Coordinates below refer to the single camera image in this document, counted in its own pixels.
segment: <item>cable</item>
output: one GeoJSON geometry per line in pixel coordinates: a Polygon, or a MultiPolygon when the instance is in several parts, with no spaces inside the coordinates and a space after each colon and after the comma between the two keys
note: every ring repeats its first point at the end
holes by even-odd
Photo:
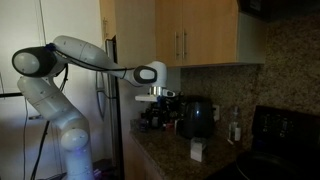
{"type": "Polygon", "coordinates": [[[99,66],[95,66],[95,65],[92,65],[92,64],[83,62],[83,61],[81,61],[81,60],[79,60],[79,59],[76,59],[76,58],[74,58],[74,57],[71,57],[71,56],[69,56],[69,55],[66,55],[66,54],[64,54],[64,53],[61,52],[61,51],[58,51],[58,50],[55,50],[55,51],[57,52],[58,55],[60,55],[60,56],[62,56],[62,57],[64,57],[64,58],[70,58],[70,59],[72,59],[71,62],[75,63],[76,65],[78,65],[78,66],[80,66],[80,67],[82,67],[82,68],[89,69],[89,70],[95,70],[95,71],[127,71],[127,70],[132,70],[132,69],[134,69],[134,68],[107,69],[107,68],[103,68],[103,67],[99,67],[99,66]],[[81,64],[85,64],[85,65],[87,65],[87,66],[89,66],[89,67],[92,67],[92,69],[90,69],[89,67],[85,67],[85,66],[83,66],[83,65],[81,65],[81,64]]]}
{"type": "Polygon", "coordinates": [[[68,81],[68,74],[69,74],[69,66],[68,64],[65,65],[65,73],[64,73],[64,78],[63,81],[60,85],[60,91],[63,91],[64,86],[66,85],[66,82],[68,81]]]}
{"type": "Polygon", "coordinates": [[[123,79],[123,78],[126,76],[126,74],[127,74],[127,68],[126,68],[126,70],[124,71],[123,76],[122,76],[121,79],[123,79]]]}
{"type": "Polygon", "coordinates": [[[2,82],[1,72],[0,72],[0,82],[1,82],[2,93],[4,94],[4,86],[3,86],[3,82],[2,82]]]}
{"type": "Polygon", "coordinates": [[[27,127],[27,121],[28,121],[28,104],[27,104],[27,98],[24,98],[24,103],[26,107],[26,119],[24,121],[23,126],[23,180],[26,179],[26,127],[27,127]]]}
{"type": "Polygon", "coordinates": [[[35,165],[33,167],[33,171],[32,171],[32,174],[31,174],[31,178],[30,178],[31,180],[35,180],[35,178],[36,178],[38,164],[39,164],[39,161],[40,161],[44,140],[45,140],[46,135],[48,134],[47,131],[48,131],[49,124],[50,124],[50,121],[47,121],[46,127],[44,128],[44,131],[43,131],[43,134],[42,134],[41,142],[40,142],[38,158],[37,158],[37,161],[36,161],[36,163],[35,163],[35,165]]]}

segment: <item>power outlet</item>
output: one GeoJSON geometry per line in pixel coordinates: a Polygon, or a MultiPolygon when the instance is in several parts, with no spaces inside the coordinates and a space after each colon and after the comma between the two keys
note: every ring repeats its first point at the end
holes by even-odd
{"type": "Polygon", "coordinates": [[[218,121],[220,119],[220,106],[213,104],[212,108],[213,108],[213,119],[214,121],[218,121]]]}

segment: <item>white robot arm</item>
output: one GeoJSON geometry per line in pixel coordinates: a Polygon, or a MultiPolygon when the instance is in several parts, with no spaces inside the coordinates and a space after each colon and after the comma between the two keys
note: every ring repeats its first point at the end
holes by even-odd
{"type": "Polygon", "coordinates": [[[16,71],[24,75],[18,81],[23,96],[45,119],[55,123],[61,130],[68,179],[90,180],[94,177],[88,120],[53,81],[66,64],[108,73],[134,86],[150,85],[149,94],[136,96],[136,100],[157,101],[158,97],[175,95],[165,89],[165,64],[154,61],[127,69],[111,61],[95,45],[67,36],[59,36],[45,47],[17,51],[12,64],[16,71]]]}

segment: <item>stove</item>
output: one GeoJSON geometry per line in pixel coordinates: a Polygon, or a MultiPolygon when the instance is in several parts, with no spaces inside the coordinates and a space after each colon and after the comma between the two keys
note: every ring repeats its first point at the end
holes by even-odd
{"type": "Polygon", "coordinates": [[[251,150],[210,175],[221,179],[320,179],[320,117],[256,106],[251,150]]]}

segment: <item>refrigerator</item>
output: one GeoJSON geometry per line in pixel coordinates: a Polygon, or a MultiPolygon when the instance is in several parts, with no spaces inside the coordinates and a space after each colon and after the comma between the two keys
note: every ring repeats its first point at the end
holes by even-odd
{"type": "MultiPolygon", "coordinates": [[[[117,63],[116,36],[105,41],[108,57],[117,63]]],[[[104,124],[106,156],[111,157],[108,173],[115,179],[124,179],[124,162],[121,133],[121,114],[118,79],[106,73],[96,72],[96,97],[104,124]]]]}

